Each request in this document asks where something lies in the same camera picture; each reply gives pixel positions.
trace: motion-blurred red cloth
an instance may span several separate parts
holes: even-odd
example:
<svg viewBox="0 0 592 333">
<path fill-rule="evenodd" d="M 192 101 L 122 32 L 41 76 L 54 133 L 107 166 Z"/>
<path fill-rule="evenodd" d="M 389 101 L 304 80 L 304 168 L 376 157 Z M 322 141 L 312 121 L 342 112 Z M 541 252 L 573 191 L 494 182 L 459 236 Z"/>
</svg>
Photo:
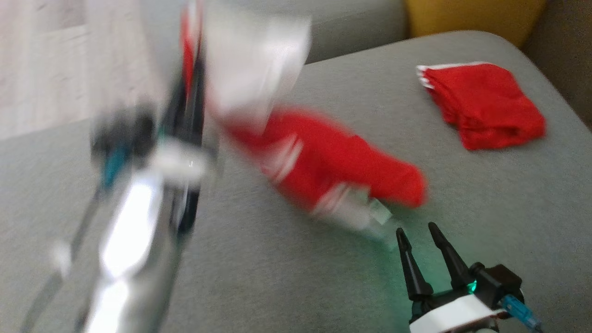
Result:
<svg viewBox="0 0 592 333">
<path fill-rule="evenodd" d="M 418 66 L 417 74 L 468 150 L 516 146 L 545 135 L 545 118 L 499 66 Z"/>
<path fill-rule="evenodd" d="M 276 108 L 259 134 L 228 123 L 223 127 L 278 190 L 306 210 L 331 210 L 345 195 L 339 190 L 344 184 L 408 207 L 424 202 L 425 182 L 418 168 L 319 113 Z"/>
</svg>

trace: white trim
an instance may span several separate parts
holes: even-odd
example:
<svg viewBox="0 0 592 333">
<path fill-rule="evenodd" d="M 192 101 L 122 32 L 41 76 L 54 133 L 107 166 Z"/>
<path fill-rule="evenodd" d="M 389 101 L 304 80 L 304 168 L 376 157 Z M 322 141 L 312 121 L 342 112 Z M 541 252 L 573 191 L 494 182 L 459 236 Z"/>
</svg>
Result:
<svg viewBox="0 0 592 333">
<path fill-rule="evenodd" d="M 315 216 L 331 214 L 332 209 L 334 210 L 334 208 L 339 203 L 339 199 L 344 196 L 344 193 L 346 193 L 347 190 L 348 186 L 344 182 L 340 182 L 333 186 L 317 201 L 317 204 L 314 206 L 312 211 L 312 215 Z"/>
<path fill-rule="evenodd" d="M 348 230 L 367 233 L 367 228 L 372 223 L 371 210 L 366 200 L 361 199 L 355 187 L 343 184 L 343 191 L 333 198 L 330 209 L 321 218 L 328 222 L 336 223 Z"/>
<path fill-rule="evenodd" d="M 416 68 L 416 74 L 419 77 L 419 81 L 422 83 L 422 86 L 424 86 L 426 88 L 433 89 L 434 86 L 431 85 L 430 81 L 425 76 L 423 76 L 426 69 L 436 69 L 437 70 L 437 69 L 462 67 L 462 66 L 477 66 L 477 65 L 485 65 L 485 64 L 493 65 L 490 62 L 473 61 L 473 62 L 467 62 L 467 63 L 443 63 L 440 65 L 431 65 L 431 66 L 417 65 L 417 66 L 415 66 L 415 68 Z"/>
<path fill-rule="evenodd" d="M 296 141 L 292 145 L 292 149 L 288 153 L 287 156 L 284 157 L 284 163 L 280 167 L 279 171 L 274 176 L 272 182 L 274 184 L 282 182 L 284 178 L 294 169 L 294 165 L 296 165 L 296 161 L 304 148 L 304 144 L 301 141 Z"/>
<path fill-rule="evenodd" d="M 282 169 L 287 157 L 294 148 L 296 142 L 296 135 L 287 136 L 280 141 L 274 142 L 267 146 L 258 158 L 258 163 L 263 173 L 270 179 L 274 179 L 278 172 Z"/>
</svg>

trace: gray sofa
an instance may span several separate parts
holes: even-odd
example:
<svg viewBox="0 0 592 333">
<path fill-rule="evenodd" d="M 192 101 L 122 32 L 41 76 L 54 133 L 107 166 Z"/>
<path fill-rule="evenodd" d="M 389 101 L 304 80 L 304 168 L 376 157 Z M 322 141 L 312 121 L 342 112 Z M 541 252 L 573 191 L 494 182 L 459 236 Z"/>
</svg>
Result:
<svg viewBox="0 0 592 333">
<path fill-rule="evenodd" d="M 174 48 L 158 48 L 162 59 L 173 59 Z M 544 139 L 500 151 L 462 147 L 414 67 L 475 60 L 514 73 L 548 121 Z M 306 65 L 289 101 L 326 110 L 422 169 L 429 202 L 392 210 L 436 291 L 450 285 L 429 221 L 466 262 L 503 263 L 521 276 L 546 331 L 589 331 L 592 135 L 519 50 L 476 31 L 400 41 Z M 51 272 L 44 252 L 72 236 L 90 199 L 96 175 L 88 128 L 83 121 L 0 143 L 2 332 L 17 330 Z M 223 158 L 224 177 L 202 192 L 162 332 L 408 331 L 411 303 L 398 254 L 310 220 L 232 151 Z M 99 211 L 39 332 L 64 332 L 75 320 L 113 205 Z M 502 328 L 527 332 L 516 321 Z"/>
<path fill-rule="evenodd" d="M 225 3 L 268 14 L 313 19 L 308 63 L 403 40 L 407 19 L 403 0 L 280 0 Z M 158 70 L 166 77 L 180 65 L 179 17 L 186 0 L 141 0 L 144 30 Z"/>
</svg>

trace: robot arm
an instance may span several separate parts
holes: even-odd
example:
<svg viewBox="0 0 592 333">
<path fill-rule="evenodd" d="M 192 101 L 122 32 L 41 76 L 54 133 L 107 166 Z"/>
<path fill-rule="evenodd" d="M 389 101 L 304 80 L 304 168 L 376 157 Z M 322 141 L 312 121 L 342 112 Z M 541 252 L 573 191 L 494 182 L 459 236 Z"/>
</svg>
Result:
<svg viewBox="0 0 592 333">
<path fill-rule="evenodd" d="M 411 333 L 499 332 L 498 319 L 512 316 L 532 332 L 542 332 L 541 322 L 524 305 L 522 279 L 504 265 L 491 268 L 476 262 L 466 266 L 438 226 L 430 222 L 430 233 L 441 250 L 452 289 L 434 294 L 425 281 L 402 228 L 397 229 L 403 274 L 411 306 Z"/>
<path fill-rule="evenodd" d="M 191 87 L 179 80 L 158 138 L 148 126 L 143 136 L 125 140 L 112 124 L 93 144 L 93 154 L 106 158 L 106 165 L 113 151 L 127 152 L 124 160 L 134 161 L 134 171 L 101 244 L 99 276 L 77 332 L 146 333 L 160 327 L 194 225 L 200 184 L 215 164 L 215 149 L 202 145 L 200 60 L 196 72 Z M 134 132 L 129 127 L 119 132 Z"/>
</svg>

